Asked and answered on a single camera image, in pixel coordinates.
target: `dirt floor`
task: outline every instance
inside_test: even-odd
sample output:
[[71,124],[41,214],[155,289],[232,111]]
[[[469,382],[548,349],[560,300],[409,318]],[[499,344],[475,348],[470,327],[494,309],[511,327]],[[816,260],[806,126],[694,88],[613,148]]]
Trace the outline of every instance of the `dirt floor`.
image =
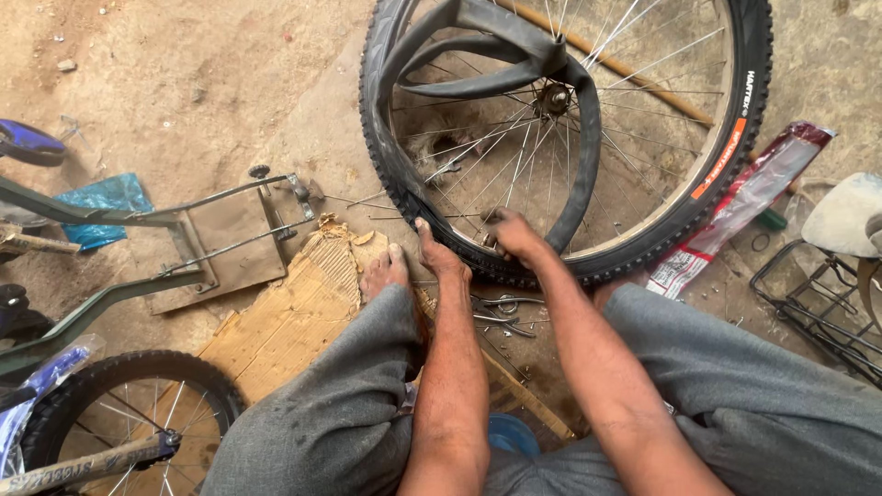
[[[882,56],[882,5],[870,0],[772,4],[773,82],[758,146],[764,147],[786,123],[807,119],[839,136],[806,177],[879,173],[882,74],[872,61]],[[79,120],[87,143],[72,137],[67,144],[77,160],[60,169],[6,159],[0,160],[0,174],[54,195],[136,172],[157,207],[240,184],[245,170],[258,163],[316,179],[325,193],[342,199],[379,192],[358,113],[358,73],[373,5],[372,0],[270,0],[257,7],[232,0],[4,2],[0,30],[6,33],[7,50],[0,62],[0,116],[56,133],[64,129],[59,116],[71,116]],[[106,14],[100,14],[102,8]],[[65,59],[74,60],[78,69],[61,73],[56,65]],[[783,212],[787,200],[776,208]],[[299,218],[293,202],[281,195],[273,201],[286,220]],[[374,202],[391,205],[385,196]],[[400,219],[377,219],[396,212],[345,205],[327,199],[321,209],[339,214],[355,232],[383,231],[416,260],[416,238],[409,227]],[[683,298],[721,318],[744,317],[741,327],[820,359],[748,286],[784,243],[782,234],[769,232],[770,245],[753,251],[751,242],[763,232],[753,225],[745,229]],[[46,234],[62,236],[58,227]],[[303,240],[287,241],[286,254],[296,252]],[[129,244],[123,240],[77,257],[31,253],[0,266],[0,282],[26,285],[33,307],[58,319],[96,290],[141,274]],[[155,262],[158,271],[160,261]],[[412,268],[415,280],[429,280],[421,267]],[[771,285],[783,290],[804,278],[799,271],[788,267]],[[113,306],[90,331],[107,339],[108,354],[193,351],[228,312],[248,307],[258,291],[237,291],[161,316],[151,316],[144,301],[134,299]],[[510,290],[479,286],[476,291],[497,297]],[[544,319],[538,310],[525,315]],[[530,366],[530,388],[576,424],[579,410],[563,382],[550,328],[540,324],[535,331],[539,338],[534,341],[503,338],[498,330],[489,335],[506,345],[515,364]]]

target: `orange tire label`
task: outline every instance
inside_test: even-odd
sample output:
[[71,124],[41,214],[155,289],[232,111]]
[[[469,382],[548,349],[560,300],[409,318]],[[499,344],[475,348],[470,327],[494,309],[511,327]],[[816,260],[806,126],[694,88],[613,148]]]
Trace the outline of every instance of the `orange tire label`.
[[738,118],[738,120],[735,121],[735,130],[732,131],[732,136],[729,136],[729,143],[726,145],[726,149],[723,150],[722,155],[720,155],[720,160],[714,165],[714,169],[711,170],[711,173],[708,174],[707,177],[705,177],[705,180],[695,188],[694,192],[692,192],[692,197],[694,199],[699,199],[701,194],[710,187],[711,183],[713,183],[722,170],[726,168],[726,164],[729,163],[729,159],[732,158],[735,149],[738,147],[738,141],[741,141],[741,136],[744,134],[744,126],[746,124],[747,119],[743,117]]

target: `black metal basket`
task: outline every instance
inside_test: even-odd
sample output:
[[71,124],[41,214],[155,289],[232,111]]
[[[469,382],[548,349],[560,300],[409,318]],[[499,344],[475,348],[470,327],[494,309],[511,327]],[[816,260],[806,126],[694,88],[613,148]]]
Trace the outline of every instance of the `black metal basket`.
[[[824,261],[783,297],[768,295],[757,282],[780,268],[794,250],[817,251]],[[775,307],[776,314],[852,374],[882,389],[882,333],[860,302],[857,271],[845,259],[797,239],[784,246],[752,278],[751,288]]]

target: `pliers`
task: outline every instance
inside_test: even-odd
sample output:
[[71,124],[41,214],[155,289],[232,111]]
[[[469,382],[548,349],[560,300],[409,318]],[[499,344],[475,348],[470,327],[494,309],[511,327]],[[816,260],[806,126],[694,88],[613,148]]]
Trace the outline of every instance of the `pliers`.
[[[537,300],[535,298],[523,298],[516,297],[514,295],[502,295],[497,300],[488,300],[482,297],[478,297],[476,295],[470,295],[472,300],[472,315],[475,319],[484,320],[487,322],[492,322],[494,324],[498,324],[515,334],[520,334],[525,337],[536,337],[536,334],[529,333],[527,331],[523,331],[513,326],[512,324],[517,324],[520,319],[518,317],[512,317],[510,319],[500,319],[495,312],[493,312],[490,307],[496,305],[499,308],[499,311],[506,315],[511,315],[518,310],[518,303],[538,303],[545,304],[542,300]],[[514,304],[512,308],[504,308],[504,304]]]

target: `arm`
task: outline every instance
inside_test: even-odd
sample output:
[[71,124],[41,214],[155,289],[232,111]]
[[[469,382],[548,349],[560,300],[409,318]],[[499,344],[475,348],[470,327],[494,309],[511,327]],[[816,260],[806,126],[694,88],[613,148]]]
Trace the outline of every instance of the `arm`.
[[564,376],[629,494],[731,494],[695,455],[646,370],[551,247],[512,210],[491,216],[497,250],[536,273]]
[[417,219],[420,262],[438,279],[435,338],[422,368],[398,494],[480,494],[490,463],[489,386],[468,297],[472,272]]

